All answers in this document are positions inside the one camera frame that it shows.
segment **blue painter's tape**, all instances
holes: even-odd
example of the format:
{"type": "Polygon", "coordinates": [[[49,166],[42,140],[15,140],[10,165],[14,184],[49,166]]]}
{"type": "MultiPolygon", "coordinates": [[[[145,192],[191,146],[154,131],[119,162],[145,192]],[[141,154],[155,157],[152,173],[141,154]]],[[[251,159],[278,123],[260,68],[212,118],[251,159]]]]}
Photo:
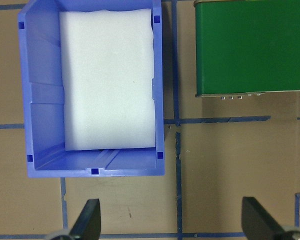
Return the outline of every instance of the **blue painter's tape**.
{"type": "Polygon", "coordinates": [[[0,234],[0,239],[44,239],[46,235],[43,234],[0,234]]]}
{"type": "Polygon", "coordinates": [[[63,229],[68,228],[68,212],[67,212],[67,201],[65,201],[66,195],[66,179],[64,177],[60,178],[61,186],[61,205],[62,205],[62,225],[63,229]]]}
{"type": "Polygon", "coordinates": [[[294,195],[294,226],[300,227],[300,192],[294,195]]]}
{"type": "Polygon", "coordinates": [[[1,10],[15,10],[15,9],[22,9],[25,4],[8,4],[8,5],[0,5],[1,10]]]}
{"type": "Polygon", "coordinates": [[[181,134],[175,133],[175,171],[176,171],[176,222],[178,240],[183,239],[183,226],[182,226],[182,177],[181,177],[181,134]]]}
{"type": "Polygon", "coordinates": [[[0,129],[24,129],[25,125],[23,123],[16,124],[0,124],[0,129]]]}
{"type": "Polygon", "coordinates": [[[173,116],[179,119],[179,71],[178,71],[178,24],[177,24],[177,0],[172,0],[172,74],[173,74],[173,116]]]}
{"type": "Polygon", "coordinates": [[[264,122],[271,116],[238,116],[238,117],[209,117],[209,118],[181,118],[164,119],[164,124],[216,124],[216,123],[240,123],[240,122],[264,122]]]}

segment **green metal tin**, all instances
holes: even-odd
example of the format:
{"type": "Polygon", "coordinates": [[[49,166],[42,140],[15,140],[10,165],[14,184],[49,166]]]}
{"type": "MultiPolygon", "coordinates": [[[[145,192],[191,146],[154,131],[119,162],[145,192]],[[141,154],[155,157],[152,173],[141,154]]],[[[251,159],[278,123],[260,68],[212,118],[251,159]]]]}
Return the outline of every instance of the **green metal tin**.
{"type": "Polygon", "coordinates": [[[300,0],[194,6],[198,97],[300,91],[300,0]]]}

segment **foam insert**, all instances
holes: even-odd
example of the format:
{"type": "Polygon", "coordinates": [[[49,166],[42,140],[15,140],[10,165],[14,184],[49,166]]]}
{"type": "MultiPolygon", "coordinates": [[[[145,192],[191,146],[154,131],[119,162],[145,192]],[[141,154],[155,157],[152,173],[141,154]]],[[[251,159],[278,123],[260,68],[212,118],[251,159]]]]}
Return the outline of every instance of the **foam insert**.
{"type": "Polygon", "coordinates": [[[65,150],[154,147],[151,9],[59,19],[65,150]]]}

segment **tan cardboard surface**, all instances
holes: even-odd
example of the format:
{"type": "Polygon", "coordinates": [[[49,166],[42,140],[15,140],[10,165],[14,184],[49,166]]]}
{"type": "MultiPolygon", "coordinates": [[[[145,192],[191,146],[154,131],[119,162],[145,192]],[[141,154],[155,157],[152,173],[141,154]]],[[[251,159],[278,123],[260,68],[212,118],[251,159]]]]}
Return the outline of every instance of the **tan cardboard surface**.
{"type": "Polygon", "coordinates": [[[0,129],[0,234],[62,229],[59,178],[28,178],[23,129],[0,129]]]}
{"type": "Polygon", "coordinates": [[[17,22],[19,11],[0,10],[0,124],[24,122],[17,22]]]}

